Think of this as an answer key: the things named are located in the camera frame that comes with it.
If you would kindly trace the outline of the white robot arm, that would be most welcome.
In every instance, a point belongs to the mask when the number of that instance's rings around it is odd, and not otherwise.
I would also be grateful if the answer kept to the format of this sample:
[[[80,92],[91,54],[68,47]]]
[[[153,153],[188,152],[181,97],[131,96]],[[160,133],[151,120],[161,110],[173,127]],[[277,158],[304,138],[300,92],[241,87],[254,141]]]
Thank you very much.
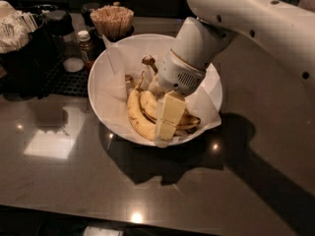
[[[280,0],[187,0],[194,13],[184,21],[152,83],[165,92],[157,102],[155,144],[165,148],[206,69],[236,33],[284,62],[312,91],[315,88],[315,14]]]

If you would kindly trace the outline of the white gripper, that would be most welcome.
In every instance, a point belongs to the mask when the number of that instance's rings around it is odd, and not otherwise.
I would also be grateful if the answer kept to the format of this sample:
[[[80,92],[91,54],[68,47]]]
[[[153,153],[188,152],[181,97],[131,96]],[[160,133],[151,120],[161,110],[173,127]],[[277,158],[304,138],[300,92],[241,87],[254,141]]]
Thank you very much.
[[[205,77],[205,70],[188,64],[172,49],[164,57],[157,76],[148,86],[155,97],[162,97],[157,102],[155,144],[158,148],[166,148],[171,142],[186,108],[184,96],[195,92]]]

